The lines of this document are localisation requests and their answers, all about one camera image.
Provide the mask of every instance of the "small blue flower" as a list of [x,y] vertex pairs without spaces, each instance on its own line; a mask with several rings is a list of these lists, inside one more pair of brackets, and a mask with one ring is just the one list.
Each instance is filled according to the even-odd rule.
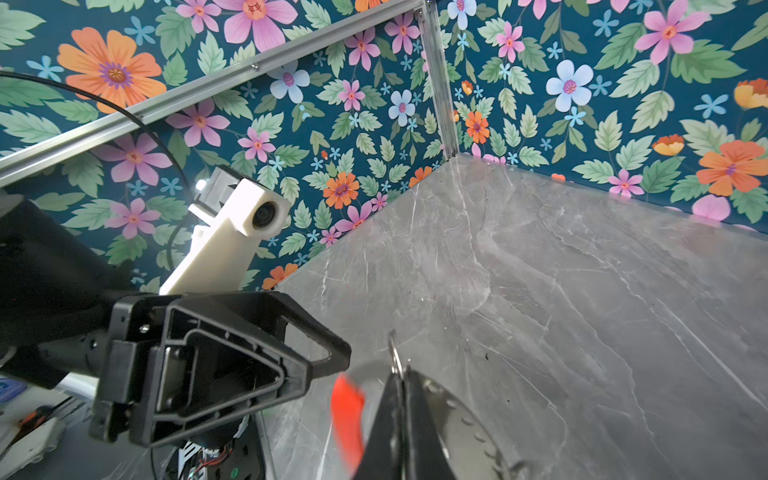
[[312,56],[315,58],[315,65],[323,66],[328,58],[323,54],[323,51],[316,51],[312,54]]
[[585,111],[580,112],[576,107],[571,107],[571,114],[565,115],[565,120],[570,120],[572,127],[576,124],[583,125],[584,121],[581,120],[581,118],[586,115],[587,115],[587,112]]
[[253,88],[250,82],[240,87],[240,90],[243,91],[243,96],[246,98],[256,98],[256,93],[259,91],[258,88]]
[[176,196],[176,190],[182,191],[184,188],[179,185],[179,179],[174,178],[173,180],[168,180],[166,177],[162,177],[160,179],[161,182],[165,185],[165,187],[162,187],[160,189],[161,192],[168,192],[169,195]]
[[643,13],[643,7],[645,7],[646,10],[650,10],[650,6],[653,4],[653,0],[634,0],[634,3],[629,6],[629,9],[636,8],[637,14],[640,15]]
[[554,58],[555,60],[558,60],[560,58],[560,54],[563,53],[563,49],[558,48],[557,42],[553,43],[550,48],[547,48],[547,51],[549,52],[548,58]]
[[608,91],[605,88],[606,87],[610,87],[613,84],[614,84],[614,82],[612,82],[610,80],[608,80],[606,82],[603,82],[603,76],[602,75],[598,75],[594,79],[594,83],[592,85],[590,85],[589,88],[591,90],[594,90],[594,96],[597,97],[600,94],[607,95]]
[[131,195],[136,197],[137,195],[144,196],[144,192],[149,188],[149,185],[144,185],[141,180],[136,180],[135,184],[128,184],[128,190],[131,191]]
[[30,68],[34,68],[35,70],[39,70],[40,73],[38,73],[38,76],[40,78],[50,78],[53,81],[61,81],[61,78],[56,75],[54,72],[61,73],[64,71],[63,67],[59,66],[51,66],[51,57],[47,55],[43,55],[40,59],[41,63],[38,63],[36,61],[27,60],[27,66]]
[[592,25],[595,27],[600,27],[598,30],[594,33],[595,37],[599,37],[600,34],[605,33],[605,38],[608,38],[611,36],[611,27],[615,27],[616,25],[619,25],[618,20],[611,20],[611,10],[606,10],[603,14],[603,19],[600,20],[599,18],[595,19],[592,22]]
[[723,103],[725,100],[728,100],[728,95],[722,94],[721,96],[717,97],[712,100],[712,97],[710,97],[709,94],[701,95],[701,100],[704,102],[701,105],[697,105],[694,107],[694,110],[704,110],[702,113],[702,117],[705,119],[709,118],[712,112],[722,115],[725,113],[725,108],[721,107],[720,104]]
[[141,21],[138,19],[138,17],[131,16],[131,23],[134,24],[134,27],[136,28],[125,28],[123,31],[127,35],[136,35],[136,45],[142,46],[144,44],[144,40],[147,41],[147,43],[151,43],[154,45],[154,38],[149,36],[150,33],[154,33],[154,27],[147,25],[146,27],[141,26]]

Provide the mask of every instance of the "green leaf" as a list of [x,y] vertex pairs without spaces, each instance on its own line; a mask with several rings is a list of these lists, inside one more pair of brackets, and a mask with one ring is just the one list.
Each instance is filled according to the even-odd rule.
[[636,170],[642,167],[643,163],[648,160],[650,143],[653,140],[653,135],[647,135],[637,140],[628,141],[616,154],[616,163],[625,170]]
[[538,133],[538,122],[530,105],[525,105],[525,113],[520,117],[520,133],[526,138],[533,138]]
[[674,100],[666,91],[659,90],[646,95],[632,115],[635,122],[630,133],[636,134],[646,128],[655,127],[660,121],[667,120],[667,115],[672,110]]
[[389,181],[396,184],[400,180],[404,178],[404,176],[408,173],[408,170],[410,170],[411,167],[408,167],[407,165],[403,164],[397,164],[394,167],[389,169]]
[[764,38],[768,38],[768,12],[763,13],[757,20],[755,20],[755,28],[742,35],[742,37],[733,44],[731,50],[736,51],[750,47]]
[[214,103],[220,110],[226,111],[235,118],[245,117],[253,120],[253,114],[248,108],[248,100],[237,90],[225,90],[214,95]]
[[659,194],[670,189],[674,179],[680,175],[678,167],[682,157],[670,157],[665,161],[656,160],[649,167],[643,168],[643,181],[640,187],[649,194]]
[[676,53],[672,57],[672,75],[688,83],[708,84],[713,78],[731,78],[744,73],[746,70],[728,60],[733,52],[720,50],[722,47],[709,40],[696,40],[691,53]]
[[29,80],[0,77],[0,105],[4,107],[10,107],[12,105],[18,105],[19,107],[43,105],[43,100],[59,100],[61,98],[64,97],[47,85]]
[[730,201],[740,214],[746,215],[750,222],[757,223],[763,218],[763,214],[768,212],[768,195],[766,194],[768,190],[762,187],[755,187],[746,193],[734,190]]
[[36,144],[61,133],[61,130],[47,118],[23,114],[16,110],[11,110],[10,114],[0,112],[0,125],[5,127],[6,134],[19,137],[26,144]]
[[587,160],[573,168],[577,174],[590,182],[608,183],[608,177],[614,174],[614,168],[607,161]]
[[629,97],[644,94],[645,91],[659,81],[659,66],[650,60],[635,62],[627,69],[624,76],[618,79],[618,86],[611,92],[612,98]]
[[315,227],[320,230],[325,230],[331,226],[333,216],[331,215],[331,209],[325,200],[321,200],[315,209]]
[[192,45],[196,35],[192,29],[192,18],[185,18],[176,13],[176,7],[163,7],[163,14],[155,19],[160,22],[154,34],[160,37],[160,50],[165,58],[178,51],[184,53]]
[[331,177],[326,172],[312,172],[309,175],[303,176],[301,179],[310,184],[312,188],[325,190],[327,188],[326,184]]
[[525,45],[525,50],[518,53],[523,66],[530,71],[549,71],[547,62],[544,60],[547,54],[541,50],[541,45],[536,39],[525,37],[523,38],[523,45]]
[[126,260],[136,260],[147,249],[147,241],[141,236],[125,240],[122,235],[117,235],[109,244],[107,257],[110,265],[120,265]]
[[763,125],[756,118],[747,122],[746,125],[744,125],[744,128],[741,129],[741,141],[754,140],[762,126]]
[[33,200],[33,202],[38,206],[40,210],[46,210],[48,212],[63,212],[67,210],[70,205],[76,204],[82,200],[83,197],[85,197],[85,194],[81,194],[79,192],[62,195],[51,192]]
[[520,144],[520,132],[518,128],[506,118],[504,119],[504,140],[510,147],[517,147]]
[[718,126],[711,120],[703,123],[695,120],[681,120],[680,124],[687,132],[683,138],[688,143],[688,147],[700,157],[711,151],[719,154],[720,145],[735,140],[732,134],[728,134],[728,128],[725,125]]
[[526,167],[540,167],[541,165],[549,165],[549,162],[540,151],[533,147],[523,147],[519,152],[520,161]]
[[702,185],[699,177],[696,175],[686,175],[681,178],[672,187],[672,197],[670,202],[675,203],[680,200],[692,200],[701,197],[710,189],[709,185]]
[[362,191],[369,197],[374,197],[376,192],[379,191],[379,182],[374,177],[366,175],[365,177],[357,177],[357,180],[360,181],[360,188],[362,188]]
[[183,200],[165,195],[158,195],[147,200],[147,210],[160,212],[160,218],[167,222],[181,220],[187,214],[187,205]]
[[98,186],[104,185],[101,179],[104,176],[101,160],[90,152],[77,154],[64,161],[61,174],[67,176],[71,186],[79,187],[94,198],[98,197]]
[[633,61],[637,54],[634,44],[646,33],[641,23],[629,23],[619,28],[618,33],[608,40],[608,45],[603,47],[603,58],[595,65],[595,69],[619,68]]
[[32,13],[11,10],[7,3],[0,3],[0,51],[23,45],[22,40],[35,36],[29,33],[45,20]]
[[163,79],[165,83],[178,87],[187,81],[187,66],[184,64],[184,57],[176,54],[165,63],[163,67]]
[[594,132],[594,144],[599,149],[613,151],[621,145],[621,124],[618,123],[618,115],[618,110],[612,111]]

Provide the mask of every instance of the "marble tabletop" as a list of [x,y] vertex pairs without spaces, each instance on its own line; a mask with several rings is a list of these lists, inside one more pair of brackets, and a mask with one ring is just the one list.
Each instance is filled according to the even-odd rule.
[[[768,242],[458,158],[278,288],[386,334],[535,478],[768,478]],[[269,411],[278,478],[348,478],[333,378]]]

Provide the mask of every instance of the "pink flower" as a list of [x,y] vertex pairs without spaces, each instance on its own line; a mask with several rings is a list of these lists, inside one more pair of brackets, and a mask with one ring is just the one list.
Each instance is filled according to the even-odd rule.
[[642,195],[645,193],[645,190],[637,186],[641,181],[643,181],[642,175],[632,175],[632,177],[630,177],[629,172],[622,168],[619,170],[618,178],[614,175],[608,177],[608,182],[615,185],[615,187],[611,187],[609,192],[612,194],[621,194],[622,197],[626,198],[632,198],[632,194]]
[[259,51],[282,45],[286,37],[274,21],[290,25],[299,15],[286,0],[214,0],[225,10],[238,14],[224,22],[224,37],[229,43],[243,43],[253,30],[253,43]]
[[498,50],[498,56],[515,61],[515,52],[525,50],[525,44],[518,40],[522,35],[523,27],[515,27],[515,30],[512,30],[512,24],[505,23],[504,34],[496,35],[496,41],[502,45]]
[[114,142],[120,148],[111,145],[99,145],[91,150],[103,161],[120,162],[112,167],[112,180],[114,182],[127,182],[134,177],[134,172],[138,170],[141,181],[148,185],[157,185],[159,178],[152,167],[168,168],[172,165],[166,154],[149,153],[157,148],[157,144],[147,134],[139,135],[135,145],[131,134],[117,137]]
[[382,53],[378,45],[371,43],[375,37],[376,29],[371,27],[344,39],[344,45],[354,48],[349,53],[350,65],[357,65],[357,62],[362,60],[362,67],[371,71],[371,57],[378,57]]
[[[558,3],[560,0],[552,0],[552,3]],[[521,7],[527,7],[531,4],[531,0],[518,0],[518,5]],[[533,2],[533,15],[536,18],[541,19],[544,16],[544,12],[547,11],[547,0],[534,0]]]
[[203,22],[211,31],[219,31],[219,24],[214,20],[214,17],[221,15],[221,8],[218,5],[212,3],[205,5],[208,0],[184,1],[187,4],[177,6],[176,13],[185,18],[192,17],[192,29],[196,33],[203,31]]
[[696,200],[693,206],[694,215],[722,222],[730,215],[730,204],[725,197],[705,195]]
[[419,27],[411,25],[411,22],[413,22],[413,14],[411,12],[406,12],[402,15],[397,15],[392,20],[394,20],[394,22],[384,25],[386,34],[390,37],[395,37],[392,41],[392,53],[397,53],[402,49],[405,50],[408,55],[413,54],[413,43],[411,43],[411,38],[418,38],[421,33]]
[[136,237],[138,230],[144,233],[154,233],[154,225],[150,222],[160,218],[160,212],[157,210],[147,210],[144,212],[144,207],[144,201],[141,198],[131,202],[130,210],[125,205],[114,202],[111,209],[118,216],[107,219],[104,225],[110,228],[120,228],[125,225],[123,229],[125,240]]
[[634,47],[643,51],[656,45],[650,53],[650,61],[656,65],[667,57],[670,46],[675,53],[691,53],[694,49],[694,40],[688,35],[682,35],[681,32],[695,30],[712,17],[705,12],[696,12],[683,18],[687,9],[688,0],[675,0],[667,11],[666,20],[661,12],[645,14],[645,26],[649,30],[655,30],[655,33],[643,35],[635,42]]
[[331,227],[330,230],[323,230],[323,238],[320,239],[320,243],[324,243],[325,245],[333,245],[339,240],[339,237],[341,237],[341,232],[339,232],[336,227]]
[[199,104],[197,108],[191,105],[182,109],[186,115],[173,114],[166,118],[165,121],[174,128],[186,128],[187,133],[184,134],[184,141],[188,147],[194,147],[200,143],[200,134],[205,137],[205,141],[214,147],[221,146],[221,137],[216,133],[214,128],[221,130],[230,126],[230,121],[221,115],[210,116],[214,112],[214,100],[213,98],[206,98]]
[[339,232],[349,232],[350,230],[355,230],[357,227],[362,225],[362,223],[366,220],[368,220],[368,217],[371,216],[371,212],[373,211],[373,204],[371,203],[371,200],[368,200],[365,202],[362,207],[360,207],[360,213],[357,213],[357,209],[349,205],[346,208],[346,215],[349,217],[349,220],[346,218],[344,220],[339,220],[336,222],[336,229]]
[[360,82],[355,80],[349,84],[347,80],[343,82],[344,90],[339,92],[339,99],[344,102],[344,110],[349,111],[352,108],[360,109],[360,101],[366,97],[366,94],[359,91]]
[[266,153],[275,151],[275,146],[270,143],[269,132],[259,133],[253,127],[248,127],[248,138],[241,138],[237,143],[248,149],[245,152],[247,160],[251,160],[258,154],[259,161],[266,163]]
[[389,195],[382,195],[381,192],[378,192],[376,194],[376,198],[371,199],[371,204],[373,205],[373,211],[378,212],[382,208],[389,205],[388,203],[386,203],[386,199],[388,196]]

